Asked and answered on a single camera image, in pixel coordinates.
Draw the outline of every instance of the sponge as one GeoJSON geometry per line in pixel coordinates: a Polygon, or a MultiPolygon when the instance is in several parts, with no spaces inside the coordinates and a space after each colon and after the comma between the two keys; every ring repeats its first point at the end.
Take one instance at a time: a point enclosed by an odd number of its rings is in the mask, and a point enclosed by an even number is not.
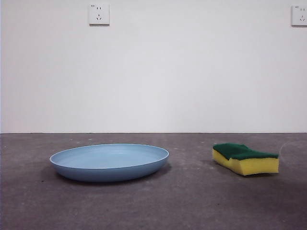
{"type": "Polygon", "coordinates": [[[278,154],[259,152],[234,143],[214,145],[212,154],[217,163],[243,176],[278,173],[278,154]]]}

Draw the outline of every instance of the white wall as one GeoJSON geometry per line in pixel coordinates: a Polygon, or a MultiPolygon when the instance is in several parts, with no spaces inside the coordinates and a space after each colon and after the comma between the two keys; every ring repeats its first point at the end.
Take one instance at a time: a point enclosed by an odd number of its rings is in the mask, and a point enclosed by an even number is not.
{"type": "Polygon", "coordinates": [[[1,1],[2,132],[307,132],[305,0],[92,2],[1,1]]]}

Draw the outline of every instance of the blue plate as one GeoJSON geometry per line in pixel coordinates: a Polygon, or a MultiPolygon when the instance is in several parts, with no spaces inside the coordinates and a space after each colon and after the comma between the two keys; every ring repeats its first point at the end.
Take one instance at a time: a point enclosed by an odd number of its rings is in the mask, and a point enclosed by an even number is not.
{"type": "Polygon", "coordinates": [[[55,170],[70,179],[113,182],[149,175],[167,161],[168,151],[138,144],[91,145],[58,152],[50,157],[55,170]]]}

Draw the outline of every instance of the wall socket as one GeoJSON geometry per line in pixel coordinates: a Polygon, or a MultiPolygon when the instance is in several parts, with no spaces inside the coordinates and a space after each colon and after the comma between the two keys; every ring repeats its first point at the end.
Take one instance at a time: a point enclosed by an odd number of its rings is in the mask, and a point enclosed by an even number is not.
{"type": "Polygon", "coordinates": [[[307,5],[291,7],[291,25],[307,26],[307,5]]]}
{"type": "Polygon", "coordinates": [[[90,25],[110,25],[110,5],[108,3],[90,4],[88,21],[90,25]]]}

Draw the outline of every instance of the yellow sponge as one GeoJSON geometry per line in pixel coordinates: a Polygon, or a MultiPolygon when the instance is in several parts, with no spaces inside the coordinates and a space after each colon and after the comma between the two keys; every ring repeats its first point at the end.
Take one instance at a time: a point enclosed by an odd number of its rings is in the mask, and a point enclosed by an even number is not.
{"type": "Polygon", "coordinates": [[[215,145],[213,159],[220,165],[244,176],[257,173],[278,173],[277,154],[258,152],[245,145],[233,143],[215,145]]]}

